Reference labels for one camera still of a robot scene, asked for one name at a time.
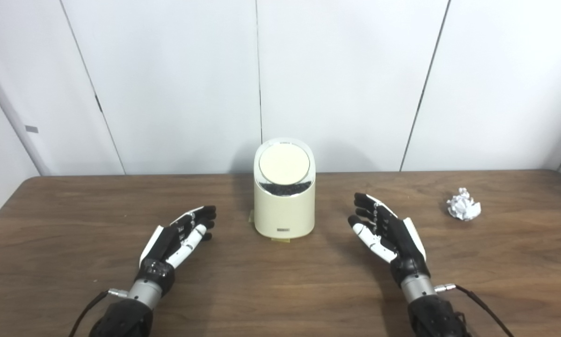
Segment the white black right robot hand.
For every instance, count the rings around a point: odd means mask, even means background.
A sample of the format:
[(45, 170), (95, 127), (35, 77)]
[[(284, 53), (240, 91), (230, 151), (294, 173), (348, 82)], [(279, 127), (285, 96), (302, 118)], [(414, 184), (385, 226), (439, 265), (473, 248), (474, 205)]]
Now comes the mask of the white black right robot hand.
[(374, 254), (387, 262), (400, 286), (408, 277), (430, 277), (421, 237), (410, 218), (400, 219), (385, 203), (364, 193), (354, 194), (353, 232)]

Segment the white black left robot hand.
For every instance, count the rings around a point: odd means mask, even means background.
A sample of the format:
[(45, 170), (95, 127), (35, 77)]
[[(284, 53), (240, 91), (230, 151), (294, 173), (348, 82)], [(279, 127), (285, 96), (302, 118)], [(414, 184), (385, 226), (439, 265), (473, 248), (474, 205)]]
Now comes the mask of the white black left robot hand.
[(154, 282), (165, 296), (175, 282), (175, 270), (197, 245), (209, 241), (216, 207), (203, 205), (185, 212), (168, 226), (157, 226), (139, 259), (136, 280)]

